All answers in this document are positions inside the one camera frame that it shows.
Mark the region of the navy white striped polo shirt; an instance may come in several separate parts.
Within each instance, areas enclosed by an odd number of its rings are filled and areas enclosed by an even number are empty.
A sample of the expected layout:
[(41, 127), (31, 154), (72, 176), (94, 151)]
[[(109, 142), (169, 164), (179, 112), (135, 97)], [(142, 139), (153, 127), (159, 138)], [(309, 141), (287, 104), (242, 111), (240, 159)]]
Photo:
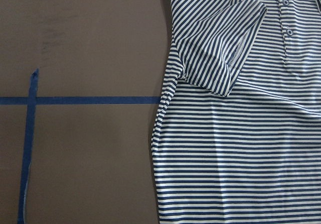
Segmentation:
[(171, 0), (160, 223), (320, 223), (320, 0)]

